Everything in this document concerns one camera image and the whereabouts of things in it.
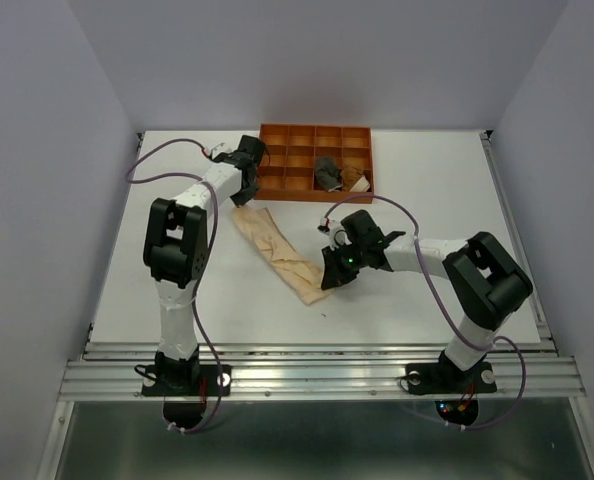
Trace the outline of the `orange compartment tray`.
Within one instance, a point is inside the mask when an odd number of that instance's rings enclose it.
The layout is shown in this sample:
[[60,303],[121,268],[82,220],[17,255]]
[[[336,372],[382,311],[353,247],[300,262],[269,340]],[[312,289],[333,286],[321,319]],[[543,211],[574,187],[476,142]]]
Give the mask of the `orange compartment tray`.
[[[259,138],[266,144],[267,153],[259,170],[258,200],[330,203],[359,194],[359,203],[372,201],[370,128],[265,123],[260,126]],[[315,180],[315,160],[326,156],[333,157],[340,170],[346,165],[363,168],[371,189],[365,193],[323,190]]]

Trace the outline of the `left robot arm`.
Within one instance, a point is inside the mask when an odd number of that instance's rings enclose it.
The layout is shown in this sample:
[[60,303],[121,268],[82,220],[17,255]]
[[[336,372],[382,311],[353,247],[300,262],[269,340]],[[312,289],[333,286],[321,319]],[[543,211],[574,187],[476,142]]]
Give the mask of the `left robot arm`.
[[197,319],[196,297],[211,255],[219,207],[230,200],[245,205],[259,190],[258,167],[266,145],[244,135],[232,152],[210,158],[211,166],[195,183],[171,199],[157,198],[150,207],[143,248],[159,299],[160,342],[152,365],[135,367],[147,397],[227,395],[230,367],[215,350],[214,362],[199,359],[196,334],[205,330]]

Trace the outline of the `aluminium right side rail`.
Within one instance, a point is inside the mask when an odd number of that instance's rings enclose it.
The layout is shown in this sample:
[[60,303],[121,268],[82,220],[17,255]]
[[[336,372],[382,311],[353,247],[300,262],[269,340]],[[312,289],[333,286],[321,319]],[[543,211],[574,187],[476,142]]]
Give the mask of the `aluminium right side rail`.
[[486,157],[487,165],[492,177],[492,181],[501,205],[501,210],[504,216],[504,220],[509,231],[511,243],[513,245],[513,250],[517,256],[517,263],[523,268],[525,273],[528,275],[529,279],[533,283],[533,293],[531,296],[531,300],[529,301],[531,310],[533,312],[533,316],[536,321],[537,330],[540,336],[540,347],[539,351],[549,352],[554,354],[559,354],[559,350],[557,348],[556,342],[553,338],[553,334],[551,329],[548,325],[546,315],[542,306],[541,299],[539,297],[539,293],[537,290],[537,284],[533,278],[531,268],[529,265],[528,258],[525,253],[524,245],[521,240],[519,230],[517,228],[517,224],[508,200],[508,196],[506,194],[505,188],[503,186],[500,172],[497,166],[495,153],[493,150],[493,145],[491,141],[493,131],[492,130],[484,130],[479,133],[480,142],[482,145],[482,149],[484,155]]

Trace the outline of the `peach underwear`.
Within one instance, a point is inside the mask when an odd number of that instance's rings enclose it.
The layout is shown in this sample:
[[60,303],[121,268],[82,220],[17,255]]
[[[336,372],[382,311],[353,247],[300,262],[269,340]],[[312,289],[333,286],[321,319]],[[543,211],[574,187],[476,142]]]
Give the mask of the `peach underwear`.
[[321,288],[323,270],[297,252],[267,208],[236,207],[231,218],[239,232],[305,305],[331,294]]

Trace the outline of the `dark grey underwear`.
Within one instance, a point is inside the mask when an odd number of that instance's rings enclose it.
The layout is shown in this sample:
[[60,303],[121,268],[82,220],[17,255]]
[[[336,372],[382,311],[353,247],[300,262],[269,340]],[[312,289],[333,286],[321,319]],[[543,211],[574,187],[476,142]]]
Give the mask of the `dark grey underwear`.
[[336,165],[333,157],[317,157],[315,160],[315,180],[327,192],[342,189],[341,170]]

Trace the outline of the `aluminium rail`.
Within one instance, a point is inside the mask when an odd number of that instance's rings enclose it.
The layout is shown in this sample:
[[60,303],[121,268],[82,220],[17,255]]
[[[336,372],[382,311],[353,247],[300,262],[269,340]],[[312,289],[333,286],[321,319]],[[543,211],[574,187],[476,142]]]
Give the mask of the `aluminium rail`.
[[501,210],[504,216],[504,220],[509,231],[511,243],[513,245],[513,250],[517,256],[517,263],[523,268],[525,273],[528,275],[529,279],[533,283],[533,293],[531,296],[531,300],[529,301],[531,310],[533,312],[533,316],[536,321],[537,330],[540,336],[540,347],[539,351],[549,352],[554,354],[559,354],[559,350],[557,348],[556,342],[553,338],[553,334],[551,329],[548,325],[546,315],[542,306],[541,299],[539,297],[539,293],[537,290],[537,284],[533,278],[531,268],[529,265],[528,258],[525,253],[524,245],[521,240],[519,230],[517,228],[517,224],[508,200],[508,196],[506,194],[505,188],[503,186],[500,172],[497,166],[495,153],[493,150],[493,145],[491,141],[493,131],[492,130],[484,130],[479,133],[480,142],[482,145],[482,149],[484,155],[486,157],[487,165],[492,177],[492,181],[501,205]]
[[[219,346],[231,366],[232,402],[405,400],[397,380],[411,363],[430,363],[440,350],[431,345],[237,345]],[[151,345],[110,344],[91,348],[68,362],[62,401],[141,400],[142,379],[134,367],[151,362]],[[527,398],[583,397],[576,362],[557,354],[549,341],[527,348],[519,359],[500,346],[488,356],[498,390],[512,398],[525,379]]]

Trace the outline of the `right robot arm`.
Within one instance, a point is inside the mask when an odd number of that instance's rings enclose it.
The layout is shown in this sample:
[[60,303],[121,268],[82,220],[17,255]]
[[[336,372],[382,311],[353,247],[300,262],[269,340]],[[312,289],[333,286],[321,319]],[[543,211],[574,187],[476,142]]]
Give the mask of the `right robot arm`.
[[492,371],[484,359],[502,325],[532,295],[533,285],[494,235],[437,240],[384,233],[365,210],[341,221],[322,218],[318,229],[328,238],[322,250],[324,290],[354,281],[363,268],[419,273],[426,282],[441,278],[452,286],[463,317],[449,324],[453,337],[435,362],[407,366],[403,379],[409,393],[495,391],[494,380],[482,376]]

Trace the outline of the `brown underwear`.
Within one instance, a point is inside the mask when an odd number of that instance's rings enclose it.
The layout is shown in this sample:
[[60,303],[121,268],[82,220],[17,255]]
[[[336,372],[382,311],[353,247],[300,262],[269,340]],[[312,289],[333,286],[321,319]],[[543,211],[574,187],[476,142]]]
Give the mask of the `brown underwear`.
[[342,168],[340,177],[343,191],[365,193],[371,189],[363,168],[346,165]]

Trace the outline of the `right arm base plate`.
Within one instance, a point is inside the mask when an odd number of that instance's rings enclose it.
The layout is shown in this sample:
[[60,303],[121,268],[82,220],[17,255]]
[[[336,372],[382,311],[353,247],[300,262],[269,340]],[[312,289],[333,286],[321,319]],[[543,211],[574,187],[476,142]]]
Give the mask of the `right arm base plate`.
[[407,391],[416,396],[470,393],[489,394],[497,391],[492,366],[480,362],[469,370],[462,371],[449,364],[408,364],[402,377]]

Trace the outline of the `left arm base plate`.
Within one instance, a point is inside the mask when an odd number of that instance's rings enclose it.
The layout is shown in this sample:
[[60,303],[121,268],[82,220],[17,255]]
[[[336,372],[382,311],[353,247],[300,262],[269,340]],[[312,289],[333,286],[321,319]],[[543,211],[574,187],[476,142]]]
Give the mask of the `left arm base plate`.
[[134,371],[142,379],[141,395],[144,397],[199,397],[229,396],[232,366],[201,364],[196,380],[164,381],[158,378],[155,365],[137,364]]

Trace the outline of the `aluminium front rail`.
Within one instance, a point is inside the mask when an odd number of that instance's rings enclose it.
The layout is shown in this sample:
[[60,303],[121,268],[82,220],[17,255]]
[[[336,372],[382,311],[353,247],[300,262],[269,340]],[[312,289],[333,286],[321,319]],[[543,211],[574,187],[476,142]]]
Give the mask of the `aluminium front rail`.
[[[232,402],[405,400],[397,380],[411,363],[430,363],[440,350],[431,345],[237,345],[219,346],[231,366]],[[62,401],[141,400],[142,379],[134,367],[151,362],[151,345],[110,344],[91,348],[68,362]],[[498,390],[512,398],[525,379],[527,398],[583,397],[576,362],[557,354],[549,341],[527,348],[519,359],[500,346],[488,356]]]

